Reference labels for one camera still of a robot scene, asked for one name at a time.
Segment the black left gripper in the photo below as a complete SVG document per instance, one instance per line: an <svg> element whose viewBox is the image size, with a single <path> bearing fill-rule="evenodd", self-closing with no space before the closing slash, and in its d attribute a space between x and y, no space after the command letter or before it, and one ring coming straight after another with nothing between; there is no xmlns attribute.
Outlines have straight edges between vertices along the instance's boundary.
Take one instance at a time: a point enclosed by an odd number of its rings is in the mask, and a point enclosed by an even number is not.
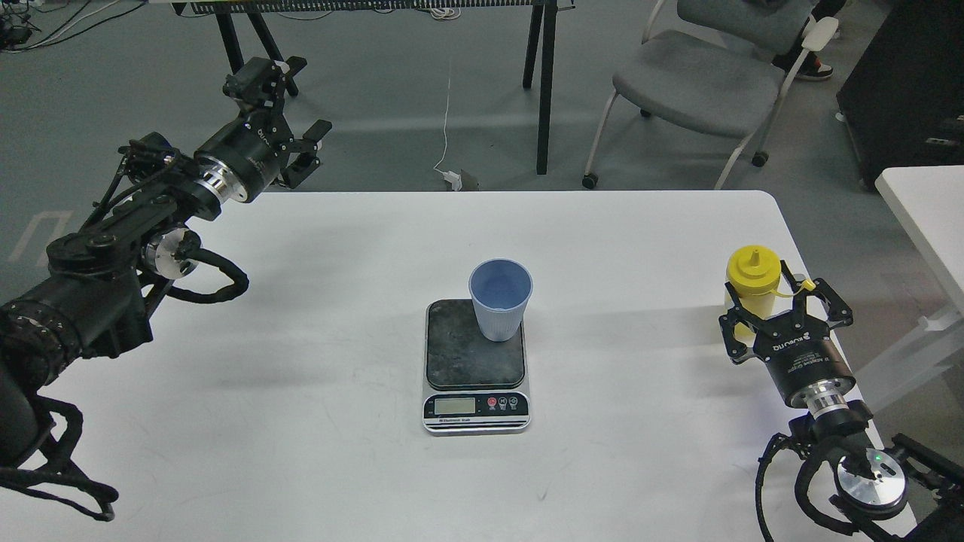
<svg viewBox="0 0 964 542"><path fill-rule="evenodd" d="M333 124L319 119L294 140L283 116L287 87L306 65L303 57L254 57L226 77L223 94L238 105L238 116L195 151L197 184L222 205L228 199L251 202L279 175L279 185L293 190L320 167L318 151ZM297 155L287 165L292 152Z"/></svg>

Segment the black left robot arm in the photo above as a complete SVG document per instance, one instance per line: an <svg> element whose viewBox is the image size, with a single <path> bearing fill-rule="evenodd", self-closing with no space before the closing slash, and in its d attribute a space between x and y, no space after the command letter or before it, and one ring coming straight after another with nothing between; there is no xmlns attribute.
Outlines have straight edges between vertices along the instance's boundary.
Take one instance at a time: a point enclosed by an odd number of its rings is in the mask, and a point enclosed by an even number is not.
<svg viewBox="0 0 964 542"><path fill-rule="evenodd" d="M121 147L92 214L46 247L49 277L2 306L4 488L54 500L38 485L72 487L99 504L76 510L113 520L117 491L72 460L82 412L39 389L77 359L114 359L151 342L149 319L166 298L218 304L247 291L247 275L204 249L187 223L212 221L228 200L251 202L273 184L296 188L319 167L330 121L317 120L297 138L283 114L306 64L255 57L228 75L223 91L238 116L192 154L155 132Z"/></svg>

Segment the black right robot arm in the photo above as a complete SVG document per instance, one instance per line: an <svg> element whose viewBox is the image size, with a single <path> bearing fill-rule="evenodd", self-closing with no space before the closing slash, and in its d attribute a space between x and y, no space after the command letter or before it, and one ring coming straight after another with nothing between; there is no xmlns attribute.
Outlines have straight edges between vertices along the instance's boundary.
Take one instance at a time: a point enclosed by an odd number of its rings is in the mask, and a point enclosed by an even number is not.
<svg viewBox="0 0 964 542"><path fill-rule="evenodd" d="M960 541L962 467L904 434L892 437L889 447L871 446L865 436L871 411L860 399L846 398L856 378L831 339L834 329L853 323L850 306L823 280L807 285L786 264L781 273L793 288L788 311L762 319L727 282L732 306L718 320L733 363L760 359L785 405L805 410L789 422L789 434L771 437L758 459L755 504L762 538L773 538L762 508L767 467L776 453L790 449L801 460L795 500L819 527L898 541L901 536L880 523L903 511L907 483L914 481L934 492L937 507L903 539Z"/></svg>

